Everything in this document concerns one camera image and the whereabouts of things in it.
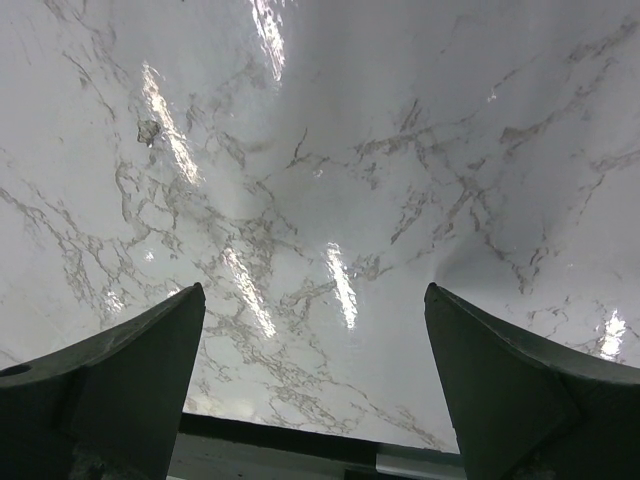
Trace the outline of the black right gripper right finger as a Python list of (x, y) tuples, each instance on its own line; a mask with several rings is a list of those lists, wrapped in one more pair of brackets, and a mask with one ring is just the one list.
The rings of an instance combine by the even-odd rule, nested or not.
[(638, 478), (638, 369), (531, 333), (435, 283), (425, 321), (468, 478)]

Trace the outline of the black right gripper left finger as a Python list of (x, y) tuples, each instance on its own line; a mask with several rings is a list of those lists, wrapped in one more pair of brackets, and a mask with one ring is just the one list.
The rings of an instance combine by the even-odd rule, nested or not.
[(200, 284), (1, 372), (4, 479), (167, 476), (205, 316)]

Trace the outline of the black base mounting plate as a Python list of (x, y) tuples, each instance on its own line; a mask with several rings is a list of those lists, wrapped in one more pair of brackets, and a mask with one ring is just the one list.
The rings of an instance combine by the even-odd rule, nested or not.
[(181, 434), (269, 448), (406, 478), (464, 479), (461, 456), (273, 425), (184, 413)]

